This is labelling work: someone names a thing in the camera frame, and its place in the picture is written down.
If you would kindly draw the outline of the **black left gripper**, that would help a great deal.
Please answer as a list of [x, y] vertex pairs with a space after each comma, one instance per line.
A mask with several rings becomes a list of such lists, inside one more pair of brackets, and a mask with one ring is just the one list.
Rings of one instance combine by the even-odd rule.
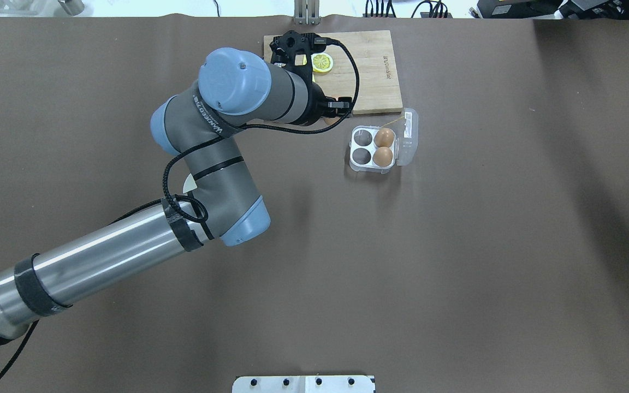
[[273, 37], [269, 43], [270, 63], [298, 75], [304, 82], [312, 82], [312, 64], [299, 64], [296, 58], [309, 59], [315, 53], [324, 52], [328, 45], [329, 40], [317, 33], [287, 31]]

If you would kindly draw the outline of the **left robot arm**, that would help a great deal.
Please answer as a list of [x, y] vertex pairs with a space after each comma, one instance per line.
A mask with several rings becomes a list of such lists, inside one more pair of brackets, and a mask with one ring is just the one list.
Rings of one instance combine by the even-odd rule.
[[157, 203], [82, 238], [34, 254], [0, 272], [0, 346], [24, 335], [38, 319], [57, 315], [121, 279], [182, 252], [220, 239], [235, 246], [270, 226], [264, 197], [235, 142], [245, 129], [286, 132], [339, 117], [351, 100], [327, 97], [298, 55], [321, 53], [334, 38], [289, 31], [270, 43], [269, 61], [231, 47], [214, 50], [184, 92], [160, 105], [150, 120], [157, 144], [184, 159], [195, 188], [171, 194], [168, 173]]

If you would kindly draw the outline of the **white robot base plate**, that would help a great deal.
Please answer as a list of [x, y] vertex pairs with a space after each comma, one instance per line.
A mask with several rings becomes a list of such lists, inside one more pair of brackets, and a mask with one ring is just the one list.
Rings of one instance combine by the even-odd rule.
[[241, 376], [232, 392], [375, 392], [373, 376], [364, 374]]

